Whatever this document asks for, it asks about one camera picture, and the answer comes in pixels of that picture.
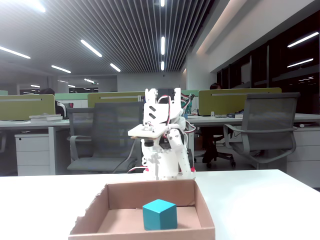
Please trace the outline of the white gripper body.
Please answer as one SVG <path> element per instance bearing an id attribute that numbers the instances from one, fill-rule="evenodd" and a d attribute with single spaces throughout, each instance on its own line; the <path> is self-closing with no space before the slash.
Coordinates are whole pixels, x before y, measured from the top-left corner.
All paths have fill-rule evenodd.
<path id="1" fill-rule="evenodd" d="M 182 139 L 184 140 L 184 144 L 187 147 L 187 134 L 184 132 L 186 128 L 186 122 L 182 123 L 169 123 L 166 125 L 165 123 L 145 123 L 140 125 L 140 142 L 141 142 L 141 150 L 142 147 L 159 147 L 161 152 L 170 152 L 171 149 L 169 140 L 168 140 L 168 132 L 170 130 L 180 130 L 182 134 Z"/>

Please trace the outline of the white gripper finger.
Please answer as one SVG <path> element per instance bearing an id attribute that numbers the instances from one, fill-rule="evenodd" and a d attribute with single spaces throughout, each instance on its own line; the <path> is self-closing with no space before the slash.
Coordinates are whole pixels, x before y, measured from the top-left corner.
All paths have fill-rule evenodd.
<path id="1" fill-rule="evenodd" d="M 188 158 L 187 148 L 179 129 L 171 129 L 167 135 L 170 147 L 175 154 L 178 164 L 178 178 L 192 179 L 193 173 Z"/>
<path id="2" fill-rule="evenodd" d="M 147 180 L 160 180 L 161 150 L 157 146 L 142 147 L 142 165 L 146 167 L 144 174 Z"/>

